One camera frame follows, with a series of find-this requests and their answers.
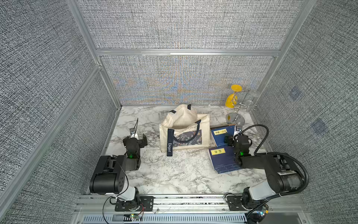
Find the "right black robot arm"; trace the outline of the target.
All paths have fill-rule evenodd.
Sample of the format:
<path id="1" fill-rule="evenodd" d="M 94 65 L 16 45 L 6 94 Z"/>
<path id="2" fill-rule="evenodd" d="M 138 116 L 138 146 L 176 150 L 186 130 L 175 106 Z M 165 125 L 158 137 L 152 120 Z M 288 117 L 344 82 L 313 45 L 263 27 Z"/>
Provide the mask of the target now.
<path id="1" fill-rule="evenodd" d="M 241 205 L 253 210 L 267 201 L 302 192 L 309 184 L 309 174 L 296 158 L 279 152 L 250 155 L 252 141 L 244 134 L 226 136 L 224 141 L 233 147 L 234 161 L 241 169 L 262 169 L 266 179 L 261 183 L 246 187 L 241 196 Z"/>

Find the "cream canvas tote bag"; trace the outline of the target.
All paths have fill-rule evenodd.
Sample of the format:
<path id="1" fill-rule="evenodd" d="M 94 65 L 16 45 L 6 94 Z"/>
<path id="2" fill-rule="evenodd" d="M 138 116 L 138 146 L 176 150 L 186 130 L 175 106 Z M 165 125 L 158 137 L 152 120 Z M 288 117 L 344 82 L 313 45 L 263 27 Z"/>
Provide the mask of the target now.
<path id="1" fill-rule="evenodd" d="M 210 115 L 197 113 L 191 104 L 171 110 L 159 125 L 160 149 L 167 156 L 176 150 L 210 146 Z"/>

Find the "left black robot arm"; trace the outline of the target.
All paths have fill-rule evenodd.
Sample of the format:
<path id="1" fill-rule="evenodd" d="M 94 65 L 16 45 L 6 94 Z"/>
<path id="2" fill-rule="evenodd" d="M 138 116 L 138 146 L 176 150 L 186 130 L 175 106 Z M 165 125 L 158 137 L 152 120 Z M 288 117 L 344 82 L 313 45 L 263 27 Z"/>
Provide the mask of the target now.
<path id="1" fill-rule="evenodd" d="M 92 194 L 116 194 L 117 202 L 122 205 L 139 207 L 139 190 L 129 184 L 127 171 L 139 170 L 141 165 L 141 149 L 147 146 L 145 134 L 142 139 L 126 137 L 124 140 L 126 153 L 124 155 L 103 155 L 99 158 L 89 190 Z"/>

